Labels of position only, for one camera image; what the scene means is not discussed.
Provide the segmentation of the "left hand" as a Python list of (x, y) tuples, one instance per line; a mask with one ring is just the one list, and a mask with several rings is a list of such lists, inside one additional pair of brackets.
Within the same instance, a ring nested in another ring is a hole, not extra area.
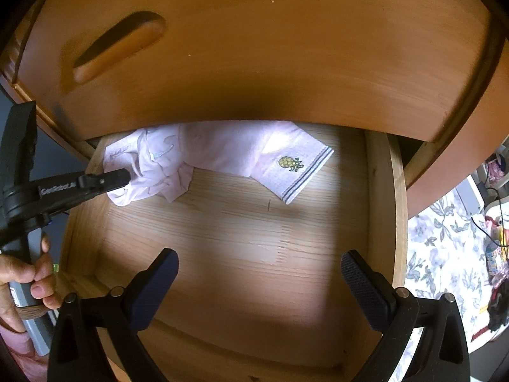
[(11, 282), (29, 284), (31, 295), (41, 300), (48, 309), (61, 307), (62, 297), (56, 291), (56, 276), (53, 273), (52, 258), (49, 254), (50, 247), (50, 240), (43, 233), (40, 241), (41, 256), (34, 265), (13, 256), (1, 254), (1, 325), (8, 330), (15, 333), (26, 331), (11, 296)]

